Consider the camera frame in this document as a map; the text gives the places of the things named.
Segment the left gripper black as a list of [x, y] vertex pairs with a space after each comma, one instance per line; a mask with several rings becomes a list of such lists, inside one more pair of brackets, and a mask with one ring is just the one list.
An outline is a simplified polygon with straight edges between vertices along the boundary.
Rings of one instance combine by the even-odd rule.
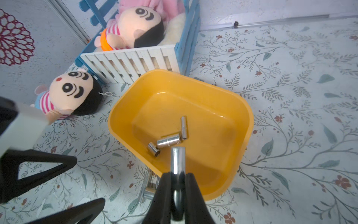
[[1, 97], [1, 203], [65, 173], [77, 164], [69, 155], [32, 149], [48, 126], [40, 110]]

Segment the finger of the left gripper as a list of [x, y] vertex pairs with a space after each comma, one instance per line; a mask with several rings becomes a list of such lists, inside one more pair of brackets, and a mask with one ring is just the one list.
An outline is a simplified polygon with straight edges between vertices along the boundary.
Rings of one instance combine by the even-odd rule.
[[37, 219], [29, 224], [91, 224], [103, 211], [105, 199], [99, 198], [65, 211]]

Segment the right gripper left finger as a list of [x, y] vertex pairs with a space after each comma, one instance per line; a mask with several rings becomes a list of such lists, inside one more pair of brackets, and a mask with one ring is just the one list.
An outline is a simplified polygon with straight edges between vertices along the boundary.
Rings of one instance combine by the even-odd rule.
[[159, 181], [151, 206], [142, 224], [169, 224], [171, 222], [172, 175], [164, 173]]

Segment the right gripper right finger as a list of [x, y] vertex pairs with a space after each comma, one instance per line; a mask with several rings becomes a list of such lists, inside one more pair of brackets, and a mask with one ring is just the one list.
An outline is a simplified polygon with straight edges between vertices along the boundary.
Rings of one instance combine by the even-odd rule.
[[185, 176], [185, 223], [215, 224], [193, 173]]

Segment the short metal socket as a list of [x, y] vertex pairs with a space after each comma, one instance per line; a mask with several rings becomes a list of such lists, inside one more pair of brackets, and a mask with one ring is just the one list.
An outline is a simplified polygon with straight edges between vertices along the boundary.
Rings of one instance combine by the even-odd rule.
[[147, 149], [154, 157], [157, 157], [160, 154], [160, 150], [152, 142], [147, 145]]

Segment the medium metal socket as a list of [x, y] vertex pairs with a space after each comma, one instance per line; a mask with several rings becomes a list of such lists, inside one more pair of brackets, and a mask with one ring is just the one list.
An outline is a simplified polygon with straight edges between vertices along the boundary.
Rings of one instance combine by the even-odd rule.
[[176, 133], [157, 140], [157, 147], [161, 149], [165, 147], [178, 145], [181, 143], [182, 143], [181, 136], [179, 133]]

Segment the long thin metal socket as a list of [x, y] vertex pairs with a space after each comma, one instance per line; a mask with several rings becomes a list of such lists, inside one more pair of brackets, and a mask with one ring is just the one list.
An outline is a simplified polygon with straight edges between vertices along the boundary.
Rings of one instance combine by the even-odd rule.
[[181, 138], [182, 140], [187, 140], [188, 134], [187, 134], [186, 116], [182, 116], [180, 121], [181, 121]]

